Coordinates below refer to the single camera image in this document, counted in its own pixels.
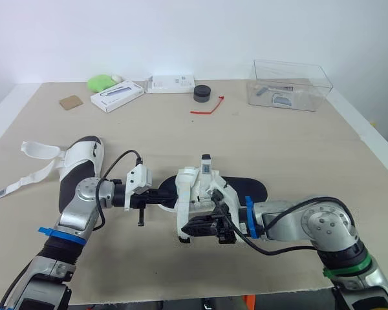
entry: cardboard coaster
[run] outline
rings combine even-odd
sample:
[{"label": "cardboard coaster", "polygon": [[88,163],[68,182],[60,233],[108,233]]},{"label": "cardboard coaster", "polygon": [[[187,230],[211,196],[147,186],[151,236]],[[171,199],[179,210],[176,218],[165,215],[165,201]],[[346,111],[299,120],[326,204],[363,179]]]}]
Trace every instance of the cardboard coaster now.
[{"label": "cardboard coaster", "polygon": [[70,110],[77,107],[78,105],[83,104],[82,100],[75,95],[59,100],[59,103],[65,110]]}]

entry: blue ring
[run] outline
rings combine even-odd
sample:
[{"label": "blue ring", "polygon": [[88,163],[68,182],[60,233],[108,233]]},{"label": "blue ring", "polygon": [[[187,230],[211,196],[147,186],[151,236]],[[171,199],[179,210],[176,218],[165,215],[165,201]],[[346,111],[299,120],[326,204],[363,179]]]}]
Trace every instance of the blue ring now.
[{"label": "blue ring", "polygon": [[73,241],[73,242],[76,242],[76,243],[78,243],[80,245],[85,245],[86,244],[86,240],[83,239],[83,238],[74,236],[72,234],[68,234],[67,232],[55,231],[52,228],[40,227],[38,232],[39,233],[43,233],[43,234],[45,234],[46,236],[49,236],[49,237],[58,237],[58,238],[61,238],[61,239]]},{"label": "blue ring", "polygon": [[253,219],[253,206],[254,203],[252,201],[252,198],[250,196],[246,196],[246,206],[247,206],[247,224],[248,224],[248,230],[250,231],[250,236],[253,239],[258,239],[256,228],[254,226],[254,219]]}]

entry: product box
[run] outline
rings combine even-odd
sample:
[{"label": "product box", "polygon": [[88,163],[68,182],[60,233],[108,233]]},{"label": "product box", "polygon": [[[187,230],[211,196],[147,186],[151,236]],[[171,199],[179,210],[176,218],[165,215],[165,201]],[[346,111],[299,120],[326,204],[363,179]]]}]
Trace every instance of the product box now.
[{"label": "product box", "polygon": [[132,81],[123,81],[91,96],[94,105],[106,113],[144,94],[144,88]]},{"label": "product box", "polygon": [[147,92],[151,94],[194,92],[194,87],[194,77],[189,74],[179,76],[151,76],[147,81]]}]

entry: green sponge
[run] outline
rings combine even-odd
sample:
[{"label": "green sponge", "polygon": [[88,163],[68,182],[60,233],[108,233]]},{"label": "green sponge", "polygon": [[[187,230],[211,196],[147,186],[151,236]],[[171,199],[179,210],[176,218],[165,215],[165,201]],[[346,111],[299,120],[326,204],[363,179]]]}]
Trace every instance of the green sponge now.
[{"label": "green sponge", "polygon": [[116,84],[118,84],[118,82],[114,81],[112,77],[107,76],[106,74],[100,74],[99,76],[94,76],[88,80],[88,88],[93,92],[101,92]]}]

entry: red wire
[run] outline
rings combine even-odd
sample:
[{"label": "red wire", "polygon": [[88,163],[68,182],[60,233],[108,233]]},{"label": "red wire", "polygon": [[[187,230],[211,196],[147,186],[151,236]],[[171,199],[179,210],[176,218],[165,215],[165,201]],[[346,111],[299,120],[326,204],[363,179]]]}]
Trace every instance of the red wire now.
[{"label": "red wire", "polygon": [[211,113],[213,113],[214,111],[217,110],[217,108],[219,107],[220,103],[222,103],[222,101],[224,100],[224,96],[219,96],[219,99],[220,99],[220,101],[217,103],[215,108],[213,110],[211,110],[210,112],[190,111],[190,113],[192,113],[192,114],[202,114],[202,115],[211,114]]}]

